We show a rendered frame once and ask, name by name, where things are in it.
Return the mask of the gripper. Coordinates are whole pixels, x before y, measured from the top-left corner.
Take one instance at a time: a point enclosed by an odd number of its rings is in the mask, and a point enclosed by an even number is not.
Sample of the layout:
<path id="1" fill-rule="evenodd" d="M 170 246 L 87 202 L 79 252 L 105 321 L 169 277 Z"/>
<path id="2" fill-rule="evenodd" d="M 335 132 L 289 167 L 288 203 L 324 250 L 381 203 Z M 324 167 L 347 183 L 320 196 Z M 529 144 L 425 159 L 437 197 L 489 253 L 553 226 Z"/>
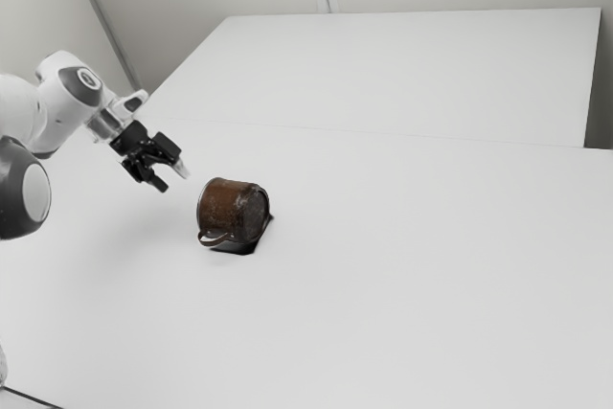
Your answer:
<path id="1" fill-rule="evenodd" d="M 169 165 L 183 179 L 190 176 L 181 158 L 181 148 L 162 132 L 150 137 L 141 122 L 129 124 L 110 146 L 122 157 L 123 168 L 136 182 L 147 183 L 160 193 L 169 186 L 156 175 L 153 165 Z"/>

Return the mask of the rusty brown metal mug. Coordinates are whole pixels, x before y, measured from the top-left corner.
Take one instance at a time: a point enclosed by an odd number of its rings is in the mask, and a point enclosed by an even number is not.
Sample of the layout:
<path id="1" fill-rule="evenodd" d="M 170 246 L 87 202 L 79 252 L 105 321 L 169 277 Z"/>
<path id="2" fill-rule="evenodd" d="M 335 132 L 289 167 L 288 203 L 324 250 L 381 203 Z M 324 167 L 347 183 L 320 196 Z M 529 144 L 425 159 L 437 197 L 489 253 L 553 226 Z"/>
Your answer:
<path id="1" fill-rule="evenodd" d="M 197 200 L 198 241 L 205 247 L 257 242 L 270 220 L 267 191 L 250 182 L 211 179 Z"/>

